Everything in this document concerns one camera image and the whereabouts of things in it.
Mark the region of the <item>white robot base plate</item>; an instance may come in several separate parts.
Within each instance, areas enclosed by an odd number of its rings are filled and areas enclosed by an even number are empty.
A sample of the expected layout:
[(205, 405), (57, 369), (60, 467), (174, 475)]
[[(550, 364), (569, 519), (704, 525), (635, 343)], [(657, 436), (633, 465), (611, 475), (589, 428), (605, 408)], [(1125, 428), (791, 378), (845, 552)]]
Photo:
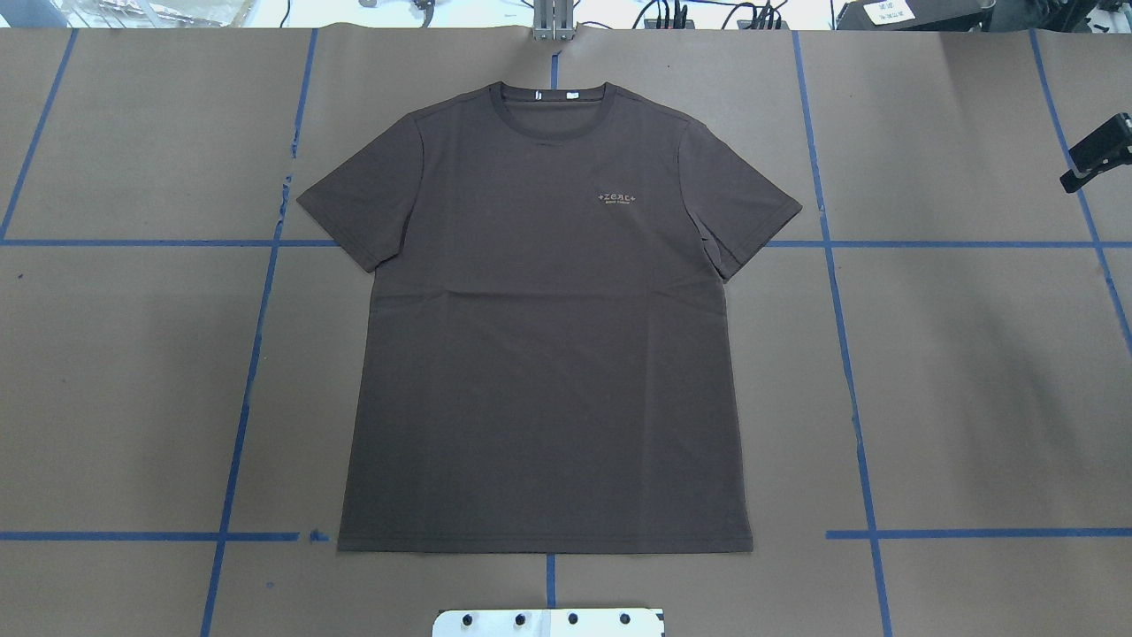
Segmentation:
[(666, 636), (662, 610), (565, 608), (449, 610), (432, 636)]

